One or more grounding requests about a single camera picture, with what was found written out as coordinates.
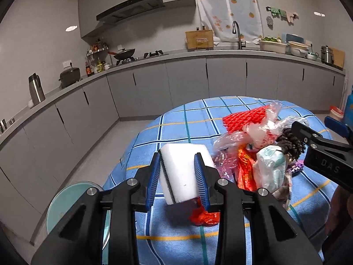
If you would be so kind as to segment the black foam net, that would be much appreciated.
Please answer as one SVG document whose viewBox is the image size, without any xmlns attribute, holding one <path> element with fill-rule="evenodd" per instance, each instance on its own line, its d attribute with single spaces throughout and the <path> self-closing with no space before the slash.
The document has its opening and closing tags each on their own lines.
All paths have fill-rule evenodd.
<svg viewBox="0 0 353 265">
<path fill-rule="evenodd" d="M 298 160 L 305 150 L 305 143 L 298 139 L 290 128 L 283 130 L 282 135 L 276 139 L 276 145 L 291 161 Z"/>
</svg>

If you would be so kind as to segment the white teal plastic packet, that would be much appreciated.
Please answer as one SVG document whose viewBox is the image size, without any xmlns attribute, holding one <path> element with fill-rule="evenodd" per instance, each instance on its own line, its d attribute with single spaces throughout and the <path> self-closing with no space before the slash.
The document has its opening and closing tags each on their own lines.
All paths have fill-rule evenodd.
<svg viewBox="0 0 353 265">
<path fill-rule="evenodd" d="M 256 153 L 253 165 L 254 180 L 257 188 L 266 188 L 273 193 L 282 186 L 287 169 L 287 160 L 281 147 L 269 145 Z"/>
</svg>

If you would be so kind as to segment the clear plastic bag red print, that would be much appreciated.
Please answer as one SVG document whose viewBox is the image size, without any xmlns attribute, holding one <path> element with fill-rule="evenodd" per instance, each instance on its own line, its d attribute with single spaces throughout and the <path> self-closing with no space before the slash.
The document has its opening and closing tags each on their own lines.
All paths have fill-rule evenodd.
<svg viewBox="0 0 353 265">
<path fill-rule="evenodd" d="M 307 119 L 301 116 L 290 115 L 280 118 L 279 113 L 282 109 L 282 105 L 278 101 L 270 102 L 267 105 L 269 108 L 266 110 L 266 116 L 261 123 L 244 126 L 242 131 L 234 133 L 228 133 L 224 127 L 225 133 L 214 142 L 214 156 L 218 151 L 227 150 L 228 148 L 237 148 L 241 145 L 246 145 L 246 148 L 250 152 L 256 154 L 264 147 L 276 145 L 276 139 L 282 135 L 283 130 L 285 128 L 291 128 L 291 125 L 295 121 L 303 123 L 306 126 L 309 124 Z M 285 155 L 285 157 L 287 160 L 286 175 L 289 165 L 296 163 L 297 160 L 291 161 L 287 155 Z"/>
</svg>

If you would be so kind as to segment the red orange plastic wrapper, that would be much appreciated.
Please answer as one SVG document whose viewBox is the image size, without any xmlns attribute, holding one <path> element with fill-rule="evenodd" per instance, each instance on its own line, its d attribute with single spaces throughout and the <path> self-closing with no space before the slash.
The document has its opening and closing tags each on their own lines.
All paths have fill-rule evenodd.
<svg viewBox="0 0 353 265">
<path fill-rule="evenodd" d="M 253 165 L 256 154 L 250 152 L 246 145 L 218 151 L 213 158 L 214 164 L 221 177 L 232 180 L 240 189 L 255 191 L 257 189 L 253 177 Z M 189 220 L 196 226 L 214 226 L 220 221 L 220 213 L 209 213 L 204 209 L 200 198 L 196 198 L 196 208 L 193 209 Z"/>
</svg>

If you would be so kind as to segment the red foam fruit net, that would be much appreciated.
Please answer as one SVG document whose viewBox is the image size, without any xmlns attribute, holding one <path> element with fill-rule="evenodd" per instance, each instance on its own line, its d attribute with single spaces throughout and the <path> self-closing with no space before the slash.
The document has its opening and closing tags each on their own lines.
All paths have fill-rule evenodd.
<svg viewBox="0 0 353 265">
<path fill-rule="evenodd" d="M 266 116 L 269 106 L 261 106 L 249 111 L 236 112 L 222 118 L 223 126 L 228 133 L 242 131 L 244 126 L 259 124 Z"/>
</svg>

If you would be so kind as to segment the white sponge block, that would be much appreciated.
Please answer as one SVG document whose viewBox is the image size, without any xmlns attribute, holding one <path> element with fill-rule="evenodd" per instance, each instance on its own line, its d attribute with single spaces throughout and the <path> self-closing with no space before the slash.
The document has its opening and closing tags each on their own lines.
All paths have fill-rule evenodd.
<svg viewBox="0 0 353 265">
<path fill-rule="evenodd" d="M 182 203 L 199 196 L 194 171 L 194 157 L 200 153 L 204 164 L 214 166 L 203 144 L 166 144 L 160 149 L 160 185 L 168 205 Z"/>
</svg>

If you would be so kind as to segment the teal round trash bin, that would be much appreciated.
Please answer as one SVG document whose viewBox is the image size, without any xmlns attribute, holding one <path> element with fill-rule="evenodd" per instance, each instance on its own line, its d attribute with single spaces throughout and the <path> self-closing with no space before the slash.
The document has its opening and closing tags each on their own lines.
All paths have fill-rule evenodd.
<svg viewBox="0 0 353 265">
<path fill-rule="evenodd" d="M 96 187 L 99 191 L 103 188 L 98 184 L 90 181 L 80 181 L 61 189 L 51 201 L 47 211 L 46 230 L 49 234 L 60 219 L 67 213 L 72 205 L 85 193 L 89 188 Z"/>
</svg>

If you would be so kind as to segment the dark kitchen faucet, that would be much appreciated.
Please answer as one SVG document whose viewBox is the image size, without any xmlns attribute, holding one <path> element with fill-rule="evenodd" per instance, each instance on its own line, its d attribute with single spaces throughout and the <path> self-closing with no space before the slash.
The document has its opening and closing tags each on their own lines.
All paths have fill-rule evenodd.
<svg viewBox="0 0 353 265">
<path fill-rule="evenodd" d="M 238 49 L 242 50 L 246 47 L 246 42 L 242 42 L 239 24 L 236 20 L 232 23 L 232 34 L 237 35 L 238 37 Z"/>
</svg>

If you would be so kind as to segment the red lidded white bucket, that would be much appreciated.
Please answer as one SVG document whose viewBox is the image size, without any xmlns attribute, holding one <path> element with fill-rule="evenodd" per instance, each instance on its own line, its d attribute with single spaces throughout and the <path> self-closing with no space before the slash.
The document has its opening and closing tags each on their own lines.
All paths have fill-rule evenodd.
<svg viewBox="0 0 353 265">
<path fill-rule="evenodd" d="M 343 120 L 344 117 L 344 112 L 336 107 L 336 106 L 330 106 L 330 110 L 329 110 L 329 116 L 339 122 L 341 122 Z"/>
</svg>

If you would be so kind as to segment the wooden cutting board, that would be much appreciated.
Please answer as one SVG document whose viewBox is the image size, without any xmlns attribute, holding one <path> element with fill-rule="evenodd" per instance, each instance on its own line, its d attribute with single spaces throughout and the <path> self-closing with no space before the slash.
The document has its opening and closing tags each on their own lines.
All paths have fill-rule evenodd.
<svg viewBox="0 0 353 265">
<path fill-rule="evenodd" d="M 344 63 L 345 63 L 345 52 L 342 50 L 335 49 L 335 48 L 332 48 L 332 51 L 333 51 L 335 67 L 337 67 L 339 69 L 343 69 Z"/>
</svg>

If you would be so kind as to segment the steel pot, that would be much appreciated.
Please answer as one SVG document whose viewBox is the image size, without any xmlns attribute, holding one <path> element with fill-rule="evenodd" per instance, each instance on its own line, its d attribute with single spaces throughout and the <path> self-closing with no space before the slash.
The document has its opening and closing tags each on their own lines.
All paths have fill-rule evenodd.
<svg viewBox="0 0 353 265">
<path fill-rule="evenodd" d="M 321 62 L 327 65 L 334 64 L 333 50 L 327 45 L 321 47 Z"/>
</svg>

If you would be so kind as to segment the white lidded bowl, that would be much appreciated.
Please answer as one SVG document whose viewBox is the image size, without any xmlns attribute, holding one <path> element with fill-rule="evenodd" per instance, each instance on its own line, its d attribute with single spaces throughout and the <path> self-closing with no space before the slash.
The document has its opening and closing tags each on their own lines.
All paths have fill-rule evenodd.
<svg viewBox="0 0 353 265">
<path fill-rule="evenodd" d="M 295 41 L 289 41 L 289 49 L 290 53 L 293 56 L 297 57 L 306 57 L 308 54 L 308 46 L 303 43 L 295 42 Z"/>
</svg>

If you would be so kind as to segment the white basin with greens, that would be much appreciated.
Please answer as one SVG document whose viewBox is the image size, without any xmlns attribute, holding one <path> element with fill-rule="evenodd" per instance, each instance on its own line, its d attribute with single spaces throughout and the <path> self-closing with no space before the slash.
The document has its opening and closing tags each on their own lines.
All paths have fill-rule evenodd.
<svg viewBox="0 0 353 265">
<path fill-rule="evenodd" d="M 282 43 L 281 40 L 272 37 L 264 37 L 259 40 L 261 51 L 268 51 L 273 53 L 285 54 L 287 45 Z"/>
</svg>

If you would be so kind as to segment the grey base cabinets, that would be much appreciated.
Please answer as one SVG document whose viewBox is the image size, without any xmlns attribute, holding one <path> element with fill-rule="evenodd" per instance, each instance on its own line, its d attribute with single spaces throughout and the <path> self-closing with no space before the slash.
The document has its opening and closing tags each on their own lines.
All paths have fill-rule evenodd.
<svg viewBox="0 0 353 265">
<path fill-rule="evenodd" d="M 116 121 L 219 96 L 326 112 L 340 105 L 344 82 L 344 71 L 320 62 L 239 50 L 164 55 L 84 78 L 21 110 L 2 133 L 1 223 L 31 240 L 59 188 Z"/>
</svg>

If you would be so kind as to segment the hanging green cloths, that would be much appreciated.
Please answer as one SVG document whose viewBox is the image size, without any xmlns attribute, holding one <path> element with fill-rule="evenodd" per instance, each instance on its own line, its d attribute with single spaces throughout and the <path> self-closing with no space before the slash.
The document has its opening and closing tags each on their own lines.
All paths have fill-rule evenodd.
<svg viewBox="0 0 353 265">
<path fill-rule="evenodd" d="M 289 12 L 280 8 L 266 6 L 266 11 L 268 11 L 272 17 L 286 20 L 289 24 L 293 24 L 295 20 L 299 19 L 299 15 L 296 12 Z"/>
</svg>

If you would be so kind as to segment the steel thermos kettle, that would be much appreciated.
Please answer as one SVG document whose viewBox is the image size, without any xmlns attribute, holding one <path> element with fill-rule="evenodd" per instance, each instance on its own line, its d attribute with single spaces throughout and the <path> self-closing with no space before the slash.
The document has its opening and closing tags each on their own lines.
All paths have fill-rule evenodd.
<svg viewBox="0 0 353 265">
<path fill-rule="evenodd" d="M 45 94 L 43 91 L 43 87 L 41 85 L 41 80 L 39 75 L 33 73 L 29 78 L 29 92 L 30 97 L 34 106 L 40 104 L 45 100 Z"/>
</svg>

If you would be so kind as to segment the white orange print curtain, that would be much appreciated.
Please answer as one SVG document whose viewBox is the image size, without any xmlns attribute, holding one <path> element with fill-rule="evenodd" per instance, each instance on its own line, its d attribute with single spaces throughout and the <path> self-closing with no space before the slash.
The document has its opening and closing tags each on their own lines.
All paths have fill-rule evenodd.
<svg viewBox="0 0 353 265">
<path fill-rule="evenodd" d="M 263 38 L 263 26 L 257 0 L 196 0 L 202 26 L 212 30 L 214 44 L 236 43 L 232 23 L 239 24 L 242 42 L 256 44 Z"/>
</svg>

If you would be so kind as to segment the black rice cooker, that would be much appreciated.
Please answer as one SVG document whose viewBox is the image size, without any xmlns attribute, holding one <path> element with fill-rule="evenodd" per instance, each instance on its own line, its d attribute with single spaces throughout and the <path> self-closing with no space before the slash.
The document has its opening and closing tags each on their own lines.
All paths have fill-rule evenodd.
<svg viewBox="0 0 353 265">
<path fill-rule="evenodd" d="M 60 74 L 59 82 L 62 89 L 78 82 L 81 78 L 79 68 L 68 68 Z"/>
</svg>

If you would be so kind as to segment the gas stove burner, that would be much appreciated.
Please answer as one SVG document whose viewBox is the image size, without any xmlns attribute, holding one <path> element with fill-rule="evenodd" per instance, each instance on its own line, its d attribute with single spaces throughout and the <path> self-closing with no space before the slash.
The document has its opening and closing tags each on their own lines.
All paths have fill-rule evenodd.
<svg viewBox="0 0 353 265">
<path fill-rule="evenodd" d="M 143 56 L 141 56 L 141 57 L 135 57 L 133 55 L 131 58 L 126 59 L 126 60 L 122 60 L 122 61 L 116 60 L 116 65 L 118 66 L 118 65 L 125 64 L 125 63 L 137 62 L 137 61 L 141 61 L 144 59 L 159 57 L 159 56 L 163 56 L 163 55 L 164 55 L 164 53 L 162 50 L 156 50 L 155 52 L 144 53 Z"/>
</svg>

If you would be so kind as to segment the spice rack with bottles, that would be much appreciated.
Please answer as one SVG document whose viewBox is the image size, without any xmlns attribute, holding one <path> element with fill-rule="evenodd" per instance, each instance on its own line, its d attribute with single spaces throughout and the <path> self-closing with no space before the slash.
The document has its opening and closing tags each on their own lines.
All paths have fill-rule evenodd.
<svg viewBox="0 0 353 265">
<path fill-rule="evenodd" d="M 86 53 L 86 74 L 92 76 L 110 69 L 111 58 L 106 42 L 98 38 Z"/>
</svg>

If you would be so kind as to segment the black wok pan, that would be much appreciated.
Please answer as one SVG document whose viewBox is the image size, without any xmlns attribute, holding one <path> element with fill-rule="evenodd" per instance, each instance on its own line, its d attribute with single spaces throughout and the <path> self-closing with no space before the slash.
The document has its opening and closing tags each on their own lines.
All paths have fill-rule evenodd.
<svg viewBox="0 0 353 265">
<path fill-rule="evenodd" d="M 108 53 L 110 55 L 113 55 L 113 57 L 116 60 L 122 61 L 122 60 L 131 58 L 135 53 L 135 49 L 127 49 L 127 50 L 123 49 L 123 50 L 120 50 L 118 53 L 115 53 L 113 51 L 108 51 Z"/>
</svg>

